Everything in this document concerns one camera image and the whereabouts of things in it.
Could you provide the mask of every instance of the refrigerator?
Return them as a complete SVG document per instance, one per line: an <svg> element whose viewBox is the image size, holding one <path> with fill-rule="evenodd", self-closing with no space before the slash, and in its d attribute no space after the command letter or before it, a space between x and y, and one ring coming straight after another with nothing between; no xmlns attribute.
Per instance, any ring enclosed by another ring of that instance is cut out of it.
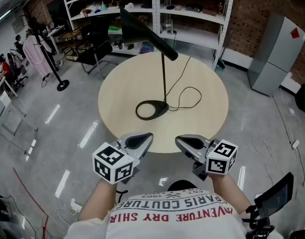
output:
<svg viewBox="0 0 305 239"><path fill-rule="evenodd" d="M251 88L272 96L292 68L304 41L302 29L288 18L272 12L248 70Z"/></svg>

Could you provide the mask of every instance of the baseboard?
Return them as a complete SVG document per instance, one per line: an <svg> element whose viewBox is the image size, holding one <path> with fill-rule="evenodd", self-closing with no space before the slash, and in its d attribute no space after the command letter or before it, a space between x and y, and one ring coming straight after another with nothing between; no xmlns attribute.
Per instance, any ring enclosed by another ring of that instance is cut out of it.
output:
<svg viewBox="0 0 305 239"><path fill-rule="evenodd" d="M228 66L233 66L239 70L247 72L252 63L253 58L231 49L225 49L222 55L222 60ZM283 90L287 91L292 95L295 95L299 91L301 85L295 80L291 79L291 76L292 73L289 72L282 81L281 86Z"/></svg>

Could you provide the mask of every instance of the black desk lamp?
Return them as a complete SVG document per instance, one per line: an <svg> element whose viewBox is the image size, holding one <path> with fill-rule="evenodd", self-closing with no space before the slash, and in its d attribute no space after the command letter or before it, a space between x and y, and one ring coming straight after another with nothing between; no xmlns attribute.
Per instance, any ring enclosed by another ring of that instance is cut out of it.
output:
<svg viewBox="0 0 305 239"><path fill-rule="evenodd" d="M141 23L135 16L130 14L124 8L121 10L121 22L123 39L125 44L131 44L135 42L150 42L161 52L161 63L162 63L162 76L163 76L163 101L158 100L147 100L139 103L136 107L136 115L142 120L153 120L168 111L169 105L166 101L166 78L164 69L164 56L174 61L178 57L178 53L174 51L168 44L166 44L158 35L151 31L146 25ZM155 109L155 112L150 117L142 117L138 114L140 106L149 104Z"/></svg>

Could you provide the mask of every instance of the wall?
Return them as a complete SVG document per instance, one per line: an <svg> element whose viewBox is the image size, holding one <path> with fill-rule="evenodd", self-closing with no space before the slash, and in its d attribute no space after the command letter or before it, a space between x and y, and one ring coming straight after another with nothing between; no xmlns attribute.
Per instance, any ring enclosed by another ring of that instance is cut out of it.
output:
<svg viewBox="0 0 305 239"><path fill-rule="evenodd" d="M228 47L253 57L271 11L286 16L305 32L305 0L234 0L229 24L233 33ZM291 72L296 82L305 83L305 44Z"/></svg>
<svg viewBox="0 0 305 239"><path fill-rule="evenodd" d="M27 27L24 27L24 29L18 34L14 32L12 27L12 23L19 15L22 14L23 11L20 10L17 13L11 14L8 18L0 23L0 55L4 54L5 58L7 58L7 52L10 49L16 49L14 43L16 42L15 37L18 34L22 37L22 40L25 40Z"/></svg>
<svg viewBox="0 0 305 239"><path fill-rule="evenodd" d="M32 12L32 16L36 17L39 13L41 13L40 16L38 17L38 22L49 24L52 22L52 18L48 12L47 4L49 4L52 1L53 0L30 0L27 3L27 5L24 7L24 11L28 13L36 5L35 9Z"/></svg>

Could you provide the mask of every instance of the concrete floor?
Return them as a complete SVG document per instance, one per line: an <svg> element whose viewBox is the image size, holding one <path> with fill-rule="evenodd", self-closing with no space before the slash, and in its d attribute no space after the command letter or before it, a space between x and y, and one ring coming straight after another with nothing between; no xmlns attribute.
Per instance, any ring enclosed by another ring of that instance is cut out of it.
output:
<svg viewBox="0 0 305 239"><path fill-rule="evenodd" d="M127 57L111 55L105 59L121 63ZM103 73L108 73L113 67L103 66ZM19 209L31 221L37 237L40 238L42 229L38 228L41 226L42 212L25 192L13 167L36 201L67 231L68 226L59 218L57 209L69 208L72 198L80 204L87 200L99 179L92 171L91 154L104 141L110 142L115 138L99 116L97 99L102 81L98 71L94 70L87 75L80 64L65 61L59 74L62 79L68 79L70 85L63 92L57 92L54 76L41 88L40 76L32 69L28 69L28 74L25 87L18 91L19 99L12 100L27 113L27 118L37 125L38 131L34 132L22 122L13 142L25 150L30 149L34 139L36 144L31 154L23 155L18 148L0 136L0 194L11 194L15 198ZM271 223L283 236L291 230L304 229L305 186L302 186L302 167L296 153L291 149L273 98L252 91L247 74L243 71L227 66L218 75L228 92L229 112L216 138L226 139L239 146L238 158L230 174L238 181L240 168L246 167L243 191L253 202L256 194L263 193L272 186L263 158L273 183L278 182L283 173L292 172L295 176L293 199L271 216ZM291 123L291 130L288 126L290 138L301 142L299 150L305 166L305 113L297 108L290 94L278 90L274 97L285 123ZM295 115L290 115L289 108L295 111ZM57 109L56 113L46 123L54 109ZM12 116L8 119L10 126L16 126L18 122ZM94 129L91 137L86 144L80 144L90 128ZM283 172L274 164L267 148L258 138L253 142L262 155L255 150L251 143L254 137L261 138L268 145L277 166ZM139 169L140 174L127 185L118 185L119 189L129 191L126 196L165 191L171 183L179 179L186 179L200 188L212 190L209 180L202 182L192 174L192 161L180 153L149 153L142 159ZM59 195L57 188L66 170L69 175ZM69 223L77 219L67 209L60 212ZM22 225L21 218L13 222L20 223L20 228L25 227L20 238L34 238L28 223ZM65 235L53 218L50 218L47 230L47 238L62 238Z"/></svg>

